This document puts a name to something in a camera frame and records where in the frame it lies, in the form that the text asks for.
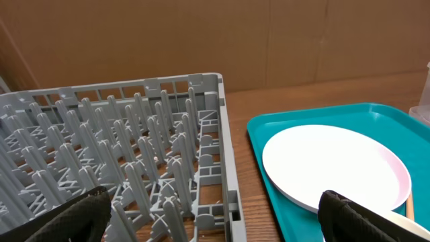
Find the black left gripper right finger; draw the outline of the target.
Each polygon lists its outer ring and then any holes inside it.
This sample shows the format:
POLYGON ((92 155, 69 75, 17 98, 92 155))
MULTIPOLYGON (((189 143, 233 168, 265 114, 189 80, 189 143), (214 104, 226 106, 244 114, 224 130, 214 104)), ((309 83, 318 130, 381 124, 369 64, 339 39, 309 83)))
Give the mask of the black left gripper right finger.
POLYGON ((429 242, 373 211, 332 191, 322 193, 318 221, 326 242, 429 242))

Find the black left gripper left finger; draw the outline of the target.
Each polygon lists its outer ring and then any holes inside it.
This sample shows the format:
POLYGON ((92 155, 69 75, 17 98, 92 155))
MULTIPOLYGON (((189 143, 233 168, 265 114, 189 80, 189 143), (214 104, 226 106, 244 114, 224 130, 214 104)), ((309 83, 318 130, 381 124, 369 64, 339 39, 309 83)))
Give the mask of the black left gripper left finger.
POLYGON ((111 217, 108 189, 97 186, 42 216, 1 234, 1 241, 101 241, 111 217))

